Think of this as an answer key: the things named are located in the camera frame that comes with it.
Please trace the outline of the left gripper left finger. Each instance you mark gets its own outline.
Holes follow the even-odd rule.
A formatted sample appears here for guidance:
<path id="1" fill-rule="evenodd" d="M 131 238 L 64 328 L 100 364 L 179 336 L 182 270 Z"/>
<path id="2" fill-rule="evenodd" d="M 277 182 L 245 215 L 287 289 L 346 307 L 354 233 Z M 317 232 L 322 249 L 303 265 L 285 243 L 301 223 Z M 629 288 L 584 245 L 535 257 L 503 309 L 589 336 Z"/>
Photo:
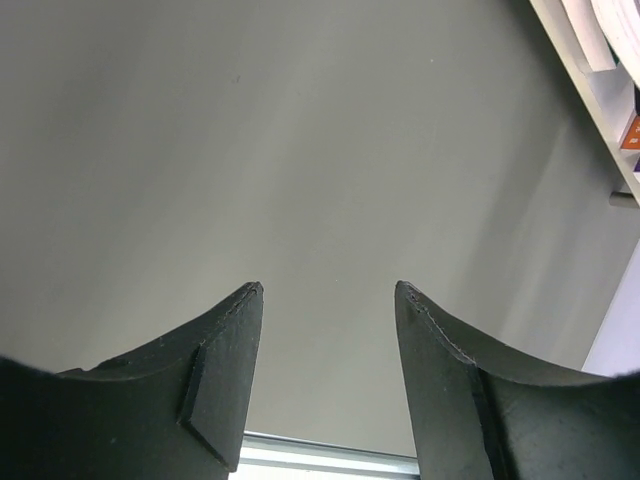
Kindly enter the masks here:
<path id="1" fill-rule="evenodd" d="M 263 318 L 249 282 L 90 370 L 1 361 L 5 479 L 225 479 L 240 460 Z"/>

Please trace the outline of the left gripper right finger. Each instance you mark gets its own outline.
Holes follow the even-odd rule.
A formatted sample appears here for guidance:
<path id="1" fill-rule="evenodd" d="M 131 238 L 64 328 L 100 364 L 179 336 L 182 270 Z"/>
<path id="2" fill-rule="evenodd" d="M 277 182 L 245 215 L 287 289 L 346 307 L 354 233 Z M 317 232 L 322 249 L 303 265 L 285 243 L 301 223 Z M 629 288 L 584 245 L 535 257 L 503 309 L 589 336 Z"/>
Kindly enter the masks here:
<path id="1" fill-rule="evenodd" d="M 395 287 L 395 320 L 424 479 L 635 479 L 639 377 L 603 377 L 512 348 Z"/>

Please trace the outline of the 78-storey treehouse orange book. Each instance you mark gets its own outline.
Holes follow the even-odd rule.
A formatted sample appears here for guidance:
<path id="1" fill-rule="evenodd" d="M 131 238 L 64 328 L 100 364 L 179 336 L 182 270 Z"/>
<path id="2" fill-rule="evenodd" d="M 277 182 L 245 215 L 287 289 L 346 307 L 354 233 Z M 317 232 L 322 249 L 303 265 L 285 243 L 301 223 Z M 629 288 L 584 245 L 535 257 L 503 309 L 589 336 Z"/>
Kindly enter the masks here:
<path id="1" fill-rule="evenodd" d="M 638 115 L 633 117 L 626 133 L 623 135 L 620 149 L 627 151 L 640 150 L 640 117 Z"/>

